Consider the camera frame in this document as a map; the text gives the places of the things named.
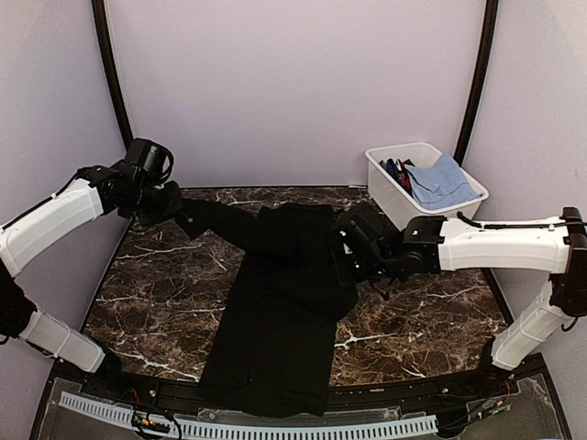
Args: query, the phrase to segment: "lavender wall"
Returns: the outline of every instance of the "lavender wall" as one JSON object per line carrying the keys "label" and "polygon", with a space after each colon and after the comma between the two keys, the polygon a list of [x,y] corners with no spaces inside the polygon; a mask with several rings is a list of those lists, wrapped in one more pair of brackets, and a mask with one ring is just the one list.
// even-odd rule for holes
{"label": "lavender wall", "polygon": [[[491,192],[479,218],[524,219],[579,207],[587,216],[587,7],[500,2],[487,83],[466,158]],[[515,315],[546,276],[497,272]],[[575,438],[587,433],[587,322],[543,347]]]}
{"label": "lavender wall", "polygon": [[133,129],[184,186],[365,183],[365,149],[452,151],[484,4],[107,2]]}
{"label": "lavender wall", "polygon": [[[80,167],[124,154],[89,1],[0,2],[0,224],[59,189]],[[79,327],[124,223],[107,217],[67,236],[17,282]],[[18,341],[0,347],[0,438],[28,438],[51,362]]]}

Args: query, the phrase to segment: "black trousers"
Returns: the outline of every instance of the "black trousers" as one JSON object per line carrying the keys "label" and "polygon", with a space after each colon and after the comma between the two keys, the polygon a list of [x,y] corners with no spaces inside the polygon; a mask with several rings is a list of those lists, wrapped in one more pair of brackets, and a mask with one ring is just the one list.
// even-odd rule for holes
{"label": "black trousers", "polygon": [[332,259],[342,243],[330,206],[287,203],[258,216],[184,200],[178,225],[211,229],[246,251],[200,380],[201,397],[262,416],[322,415],[337,320],[357,302],[339,287]]}

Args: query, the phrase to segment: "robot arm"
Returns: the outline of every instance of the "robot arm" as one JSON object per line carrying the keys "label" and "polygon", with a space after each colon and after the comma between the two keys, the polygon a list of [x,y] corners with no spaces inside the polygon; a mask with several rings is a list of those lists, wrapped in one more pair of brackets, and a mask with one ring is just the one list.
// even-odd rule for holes
{"label": "robot arm", "polygon": [[335,223],[360,279],[464,268],[519,268],[550,274],[537,298],[488,346],[486,365],[508,376],[561,325],[587,314],[587,235],[576,208],[531,222],[473,222],[464,216],[417,217],[400,232],[370,206],[358,205]]}
{"label": "robot arm", "polygon": [[74,229],[114,210],[143,225],[174,216],[182,206],[177,184],[166,183],[173,157],[165,147],[133,140],[112,167],[78,170],[60,192],[0,228],[0,334],[29,342],[95,373],[117,358],[27,299],[14,278],[45,249]]}

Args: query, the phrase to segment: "storage bin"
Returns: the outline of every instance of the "storage bin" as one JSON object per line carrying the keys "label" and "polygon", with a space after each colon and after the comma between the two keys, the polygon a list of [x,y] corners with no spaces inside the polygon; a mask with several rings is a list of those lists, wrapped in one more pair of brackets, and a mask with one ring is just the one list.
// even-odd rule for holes
{"label": "storage bin", "polygon": [[419,215],[456,217],[457,212],[462,211],[466,216],[472,218],[481,202],[489,197],[487,189],[463,170],[471,188],[482,196],[469,202],[430,211],[420,206],[379,164],[381,160],[411,159],[418,168],[430,168],[441,155],[440,150],[424,142],[371,148],[365,151],[365,156],[369,160],[369,194],[399,229],[404,229],[412,218]]}

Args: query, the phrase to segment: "blue cloth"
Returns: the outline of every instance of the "blue cloth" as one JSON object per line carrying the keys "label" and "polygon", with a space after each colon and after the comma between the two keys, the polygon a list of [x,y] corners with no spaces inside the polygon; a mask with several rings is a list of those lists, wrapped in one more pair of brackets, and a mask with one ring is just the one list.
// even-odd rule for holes
{"label": "blue cloth", "polygon": [[405,168],[410,176],[412,195],[425,209],[443,209],[482,196],[471,188],[459,164],[447,153],[443,153],[432,168],[411,165]]}

